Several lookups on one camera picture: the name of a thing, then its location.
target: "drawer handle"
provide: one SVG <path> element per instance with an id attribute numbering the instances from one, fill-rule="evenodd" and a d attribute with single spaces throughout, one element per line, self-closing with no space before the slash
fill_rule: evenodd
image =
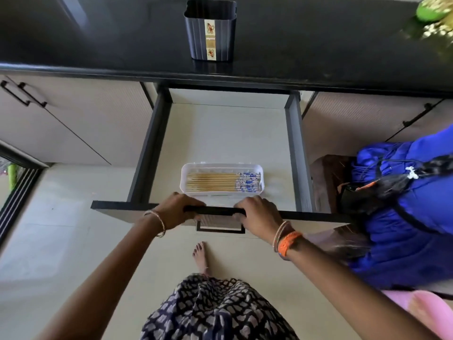
<path id="1" fill-rule="evenodd" d="M 46 105 L 47 105 L 47 102 L 39 102 L 34 96 L 32 96 L 30 93 L 28 93 L 26 90 L 25 90 L 25 86 L 26 86 L 26 83 L 25 82 L 21 82 L 19 85 L 17 85 L 31 100 L 33 100 L 34 102 L 36 102 L 39 106 L 41 106 L 42 108 L 45 108 Z"/>
<path id="2" fill-rule="evenodd" d="M 23 101 L 20 97 L 18 97 L 17 95 L 15 95 L 12 91 L 10 91 L 8 88 L 6 88 L 6 85 L 7 85 L 8 81 L 5 81 L 3 80 L 2 82 L 0 82 L 0 87 L 3 88 L 3 90 L 5 92 L 7 92 L 9 95 L 11 95 L 12 97 L 14 97 L 17 101 L 19 101 L 21 104 L 25 105 L 25 106 L 28 106 L 30 105 L 30 100 L 27 100 L 26 102 Z"/>

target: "bare foot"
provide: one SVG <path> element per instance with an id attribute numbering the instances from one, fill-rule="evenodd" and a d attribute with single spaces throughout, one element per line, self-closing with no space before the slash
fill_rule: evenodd
<path id="1" fill-rule="evenodd" d="M 206 244 L 204 242 L 197 243 L 195 249 L 193 250 L 192 256 L 200 273 L 205 276 L 211 276 L 211 271 L 207 266 L 205 246 Z"/>

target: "bangle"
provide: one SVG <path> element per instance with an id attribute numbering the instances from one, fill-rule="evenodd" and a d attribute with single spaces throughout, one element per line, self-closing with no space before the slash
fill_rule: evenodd
<path id="1" fill-rule="evenodd" d="M 274 237 L 274 240 L 272 242 L 272 248 L 274 249 L 274 252 L 278 252 L 278 244 L 279 244 L 280 236 L 282 235 L 282 232 L 284 231 L 284 229 L 286 228 L 286 226 L 288 224 L 291 224 L 291 222 L 290 221 L 284 221 L 283 223 L 281 223 L 279 229 L 275 233 L 275 237 Z"/>
<path id="2" fill-rule="evenodd" d="M 164 221 L 162 220 L 162 218 L 160 218 L 159 214 L 158 214 L 156 211 L 154 211 L 154 210 L 145 211 L 145 213 L 143 214 L 143 216 L 147 216 L 147 215 L 149 215 L 150 213 L 152 213 L 154 216 L 156 216 L 156 217 L 159 219 L 160 223 L 162 224 L 162 232 L 159 233 L 159 234 L 157 235 L 157 237 L 158 237 L 158 238 L 164 237 L 165 232 L 167 231 L 167 229 L 165 228 Z"/>
<path id="3" fill-rule="evenodd" d="M 302 233 L 299 233 L 298 231 L 293 231 L 292 233 L 289 233 L 283 239 L 281 239 L 279 243 L 279 254 L 282 257 L 286 257 L 286 252 L 288 251 L 289 247 L 291 247 L 294 241 L 301 236 Z"/>

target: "orange thread wristband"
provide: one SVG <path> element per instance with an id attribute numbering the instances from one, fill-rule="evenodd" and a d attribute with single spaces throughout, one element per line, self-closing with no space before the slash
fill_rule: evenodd
<path id="1" fill-rule="evenodd" d="M 288 251 L 289 247 L 291 247 L 294 241 L 301 236 L 302 233 L 299 233 L 298 231 L 293 231 L 292 233 L 289 233 L 283 239 L 281 239 L 279 243 L 280 255 L 282 257 L 286 257 L 286 252 Z"/>

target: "white plastic box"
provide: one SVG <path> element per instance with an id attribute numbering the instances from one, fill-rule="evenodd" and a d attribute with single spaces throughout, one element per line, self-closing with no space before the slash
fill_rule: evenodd
<path id="1" fill-rule="evenodd" d="M 258 192 L 186 192 L 187 176 L 190 173 L 260 173 L 260 190 Z M 235 196 L 235 197 L 250 197 L 261 194 L 264 191 L 264 172 L 260 165 L 238 164 L 216 164 L 216 163 L 187 163 L 181 169 L 181 183 L 179 185 L 181 191 L 189 196 Z"/>

